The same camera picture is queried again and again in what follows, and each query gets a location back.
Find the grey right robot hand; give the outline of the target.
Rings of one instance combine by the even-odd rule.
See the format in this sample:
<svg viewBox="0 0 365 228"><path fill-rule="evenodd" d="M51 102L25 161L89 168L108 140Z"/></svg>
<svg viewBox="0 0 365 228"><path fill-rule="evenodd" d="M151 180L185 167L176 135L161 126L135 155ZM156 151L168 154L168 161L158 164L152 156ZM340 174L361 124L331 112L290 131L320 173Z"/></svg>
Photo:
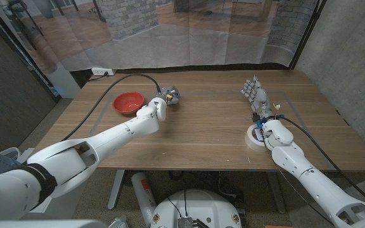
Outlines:
<svg viewBox="0 0 365 228"><path fill-rule="evenodd" d="M250 102L252 111L261 119L267 120L274 116L266 90L256 75L252 80L246 80L241 93Z"/></svg>

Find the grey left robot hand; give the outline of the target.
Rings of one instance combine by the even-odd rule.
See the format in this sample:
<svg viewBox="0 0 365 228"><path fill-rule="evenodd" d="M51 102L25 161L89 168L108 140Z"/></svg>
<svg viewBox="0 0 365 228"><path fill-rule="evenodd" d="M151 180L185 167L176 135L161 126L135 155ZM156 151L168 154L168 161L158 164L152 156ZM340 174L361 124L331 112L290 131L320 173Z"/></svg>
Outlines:
<svg viewBox="0 0 365 228"><path fill-rule="evenodd" d="M167 105L175 105L180 100L180 93L173 85L161 87L160 92L156 95L157 98L162 98Z"/></svg>

